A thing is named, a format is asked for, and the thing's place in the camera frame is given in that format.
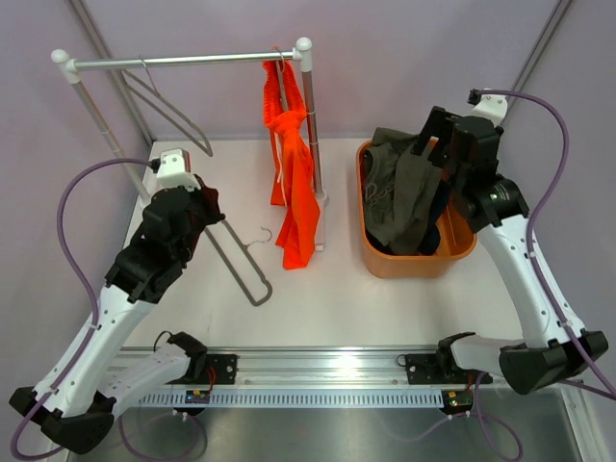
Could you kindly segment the olive green shorts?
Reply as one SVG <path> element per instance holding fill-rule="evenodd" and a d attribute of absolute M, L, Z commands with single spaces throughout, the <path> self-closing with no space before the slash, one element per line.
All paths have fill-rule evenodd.
<path fill-rule="evenodd" d="M 378 127 L 364 154 L 362 186 L 366 233 L 396 256 L 419 252 L 442 170 L 429 160 L 432 144 L 396 129 Z"/>

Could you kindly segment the navy blue shorts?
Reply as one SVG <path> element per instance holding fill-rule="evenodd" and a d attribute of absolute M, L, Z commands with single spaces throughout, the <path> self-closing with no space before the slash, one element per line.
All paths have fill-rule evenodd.
<path fill-rule="evenodd" d="M 441 243 L 441 234 L 437 221 L 448 207 L 449 193 L 449 185 L 445 181 L 441 181 L 429 207 L 426 230 L 418 247 L 420 255 L 430 256 L 435 254 Z"/>

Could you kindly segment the orange shorts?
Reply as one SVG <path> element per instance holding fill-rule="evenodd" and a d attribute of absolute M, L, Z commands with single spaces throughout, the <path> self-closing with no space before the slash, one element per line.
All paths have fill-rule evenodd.
<path fill-rule="evenodd" d="M 313 188 L 314 160 L 300 134 L 307 112 L 293 67 L 286 64 L 285 88 L 289 111 L 282 110 L 276 62 L 262 63 L 266 71 L 263 120 L 269 130 L 274 163 L 270 204 L 286 209 L 275 244 L 283 249 L 285 270 L 308 266 L 316 250 L 321 209 Z"/>

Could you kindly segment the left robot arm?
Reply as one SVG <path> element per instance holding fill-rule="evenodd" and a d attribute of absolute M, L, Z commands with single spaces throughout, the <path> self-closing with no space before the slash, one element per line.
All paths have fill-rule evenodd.
<path fill-rule="evenodd" d="M 205 228 L 224 218 L 217 190 L 199 176 L 182 174 L 160 184 L 68 350 L 37 385 L 20 387 L 10 398 L 23 422 L 37 424 L 58 450 L 91 451 L 134 402 L 172 381 L 196 383 L 210 369 L 207 347 L 179 332 L 138 365 L 113 378 L 105 375 L 133 330 L 187 268 Z"/>

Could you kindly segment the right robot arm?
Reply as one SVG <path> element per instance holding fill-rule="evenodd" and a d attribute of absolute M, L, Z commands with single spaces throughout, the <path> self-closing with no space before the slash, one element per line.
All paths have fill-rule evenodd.
<path fill-rule="evenodd" d="M 498 172 L 503 117 L 435 106 L 414 151 L 443 168 L 454 208 L 495 263 L 523 334 L 518 341 L 474 332 L 449 336 L 437 346 L 436 371 L 448 382 L 487 372 L 527 395 L 584 372 L 607 352 L 608 340 L 568 306 L 530 228 L 521 190 Z"/>

